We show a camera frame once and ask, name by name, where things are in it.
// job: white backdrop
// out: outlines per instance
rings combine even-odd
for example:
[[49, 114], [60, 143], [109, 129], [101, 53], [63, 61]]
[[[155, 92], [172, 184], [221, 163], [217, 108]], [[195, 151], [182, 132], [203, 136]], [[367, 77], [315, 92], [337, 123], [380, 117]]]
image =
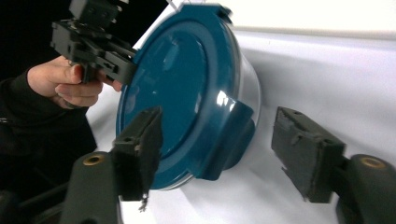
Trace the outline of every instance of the white backdrop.
[[[153, 190], [148, 211], [123, 203], [125, 223], [337, 223], [331, 204], [305, 203], [270, 148], [276, 108], [300, 110], [342, 141], [396, 165], [396, 41], [234, 31], [262, 87], [258, 130], [243, 159], [217, 181]], [[119, 93], [105, 88], [88, 117], [111, 149]]]

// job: white surface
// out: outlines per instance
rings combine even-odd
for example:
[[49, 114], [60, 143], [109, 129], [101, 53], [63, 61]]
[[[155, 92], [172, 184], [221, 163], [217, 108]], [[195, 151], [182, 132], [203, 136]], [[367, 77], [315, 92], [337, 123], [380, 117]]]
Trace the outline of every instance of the white surface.
[[[218, 181], [152, 191], [148, 211], [123, 203], [128, 223], [337, 223], [332, 204], [305, 203], [270, 148], [276, 108], [300, 110], [347, 143], [396, 164], [396, 42], [235, 32], [262, 87], [258, 130]], [[120, 95], [105, 88], [88, 117], [100, 150], [115, 137]]]
[[239, 27], [396, 35], [395, 0], [206, 0], [233, 11]]

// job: finger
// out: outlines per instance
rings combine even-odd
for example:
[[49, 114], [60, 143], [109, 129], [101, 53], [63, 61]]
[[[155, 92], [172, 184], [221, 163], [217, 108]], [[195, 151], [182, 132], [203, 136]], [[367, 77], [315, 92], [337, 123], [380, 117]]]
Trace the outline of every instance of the finger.
[[89, 96], [89, 97], [60, 95], [60, 97], [62, 99], [59, 101], [58, 105], [60, 105], [63, 108], [70, 108], [70, 106], [66, 102], [75, 106], [92, 106], [96, 104], [96, 102], [99, 99], [98, 95]]
[[46, 79], [52, 83], [78, 84], [83, 74], [83, 68], [79, 64], [60, 66], [49, 63], [49, 66], [43, 66], [42, 69], [43, 74], [46, 74]]
[[63, 109], [73, 109], [72, 107], [70, 107], [70, 104], [59, 95], [50, 97], [50, 99], [52, 100], [53, 103], [55, 103], [56, 105], [60, 106]]
[[52, 63], [53, 65], [58, 65], [58, 66], [70, 66], [70, 61], [66, 59], [63, 55], [59, 56], [58, 58], [55, 58], [54, 60], [50, 61], [49, 63]]
[[99, 80], [92, 80], [85, 84], [71, 85], [60, 84], [55, 88], [58, 94], [75, 97], [88, 97], [102, 92], [103, 84]]
[[106, 74], [103, 72], [103, 70], [99, 70], [96, 73], [96, 78], [100, 80], [101, 82], [113, 87], [115, 91], [121, 91], [122, 84], [118, 82], [117, 80], [110, 80], [109, 78], [106, 77]]

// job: black jacket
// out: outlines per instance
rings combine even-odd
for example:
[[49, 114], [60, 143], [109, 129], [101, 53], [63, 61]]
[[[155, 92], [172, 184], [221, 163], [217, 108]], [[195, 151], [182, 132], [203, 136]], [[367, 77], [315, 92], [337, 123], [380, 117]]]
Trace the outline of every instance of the black jacket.
[[[108, 32], [131, 44], [167, 5], [164, 0], [109, 2], [123, 11]], [[26, 69], [59, 56], [50, 47], [51, 23], [69, 19], [69, 5], [68, 0], [0, 1], [0, 189], [22, 199], [66, 182], [74, 160], [96, 148], [88, 108], [61, 109], [26, 80]]]

